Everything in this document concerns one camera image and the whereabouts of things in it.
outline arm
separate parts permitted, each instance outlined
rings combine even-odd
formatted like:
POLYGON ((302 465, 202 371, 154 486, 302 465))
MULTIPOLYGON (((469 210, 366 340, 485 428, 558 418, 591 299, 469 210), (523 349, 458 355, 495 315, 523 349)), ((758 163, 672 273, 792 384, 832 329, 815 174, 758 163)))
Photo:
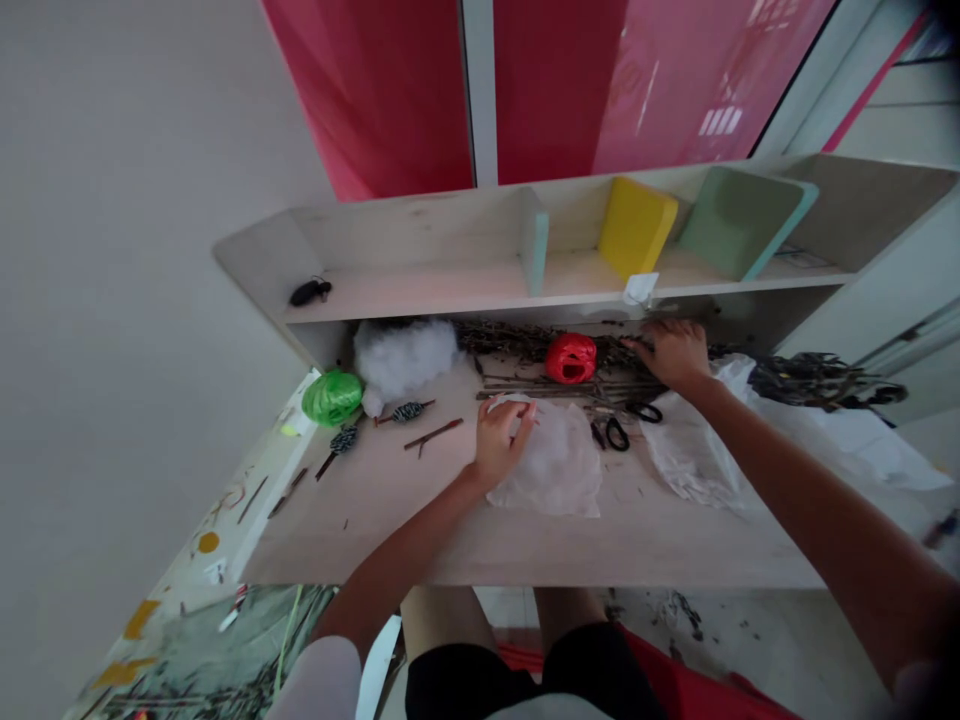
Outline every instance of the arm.
POLYGON ((450 485, 373 551, 354 570, 310 636, 350 640, 365 661, 387 619, 414 585, 427 576, 434 558, 463 519, 519 462, 533 430, 536 403, 506 402, 493 410, 490 398, 477 418, 477 456, 450 485), (516 438, 514 418, 522 418, 516 438))
POLYGON ((706 418, 761 499, 823 578, 887 688, 899 670, 937 656, 960 584, 920 545, 823 465, 751 412, 710 374, 699 325, 645 328, 650 370, 706 418))

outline black shorts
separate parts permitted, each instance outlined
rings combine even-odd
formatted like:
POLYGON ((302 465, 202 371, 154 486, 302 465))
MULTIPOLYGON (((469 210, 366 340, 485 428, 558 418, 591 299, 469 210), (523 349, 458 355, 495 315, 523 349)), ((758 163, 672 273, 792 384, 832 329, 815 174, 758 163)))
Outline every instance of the black shorts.
POLYGON ((543 664, 543 683, 479 645, 444 645, 410 664, 407 720, 483 720, 548 693, 583 698, 613 720, 666 715, 620 631, 608 622, 572 630, 543 664))

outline black handle scissors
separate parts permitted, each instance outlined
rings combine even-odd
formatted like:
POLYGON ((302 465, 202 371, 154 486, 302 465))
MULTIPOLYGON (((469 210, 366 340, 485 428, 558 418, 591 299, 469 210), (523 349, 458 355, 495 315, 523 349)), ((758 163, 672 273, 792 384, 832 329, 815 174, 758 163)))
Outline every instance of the black handle scissors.
MULTIPOLYGON (((660 409, 641 400, 627 400, 623 403, 611 403, 607 400, 602 400, 602 402, 605 406, 613 410, 622 410, 623 412, 633 415, 642 422, 653 424, 663 422, 663 413, 660 412, 660 409)), ((595 426, 593 430, 594 438, 596 438, 600 443, 600 447, 606 450, 606 446, 603 444, 601 439, 597 437, 597 435, 599 435, 599 431, 595 426)), ((616 416, 612 416, 609 420, 607 420, 605 435, 607 442, 610 443, 610 447, 617 452, 626 452, 630 449, 630 438, 627 435, 627 431, 623 429, 623 425, 621 425, 620 421, 617 420, 616 416)))

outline right hand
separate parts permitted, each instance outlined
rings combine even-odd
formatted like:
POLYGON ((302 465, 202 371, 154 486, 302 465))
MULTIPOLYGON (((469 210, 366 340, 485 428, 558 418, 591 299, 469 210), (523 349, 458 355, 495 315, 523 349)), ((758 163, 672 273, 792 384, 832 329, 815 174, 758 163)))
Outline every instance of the right hand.
POLYGON ((713 380, 707 359, 707 334, 690 320, 660 320, 641 330, 653 338, 653 352, 642 343, 622 339, 650 372, 671 390, 689 399, 697 388, 713 380))
POLYGON ((477 415, 477 457, 474 469, 485 491, 492 490, 520 462, 523 449, 536 424, 537 403, 507 401, 490 409, 497 400, 487 398, 477 415), (516 437, 510 437, 514 418, 520 418, 516 437))

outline desk surface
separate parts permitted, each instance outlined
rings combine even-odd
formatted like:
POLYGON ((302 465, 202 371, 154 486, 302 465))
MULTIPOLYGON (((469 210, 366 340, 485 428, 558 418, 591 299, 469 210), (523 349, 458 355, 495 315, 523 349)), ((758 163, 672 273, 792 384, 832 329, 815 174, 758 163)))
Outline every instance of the desk surface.
MULTIPOLYGON (((467 363, 416 398, 435 405, 406 425, 365 420, 357 446, 313 480, 335 431, 318 431, 309 465, 284 509, 266 527, 241 572, 249 583, 341 583, 394 529, 472 460, 480 380, 467 363), (403 445, 447 422, 464 423, 417 459, 403 445)), ((600 518, 550 517, 478 507, 440 556, 432 581, 451 585, 822 588, 823 581, 752 488, 743 510, 683 500, 657 475, 640 433, 627 453, 601 453, 600 518)), ((913 537, 931 513, 909 493, 882 486, 863 494, 913 537)))

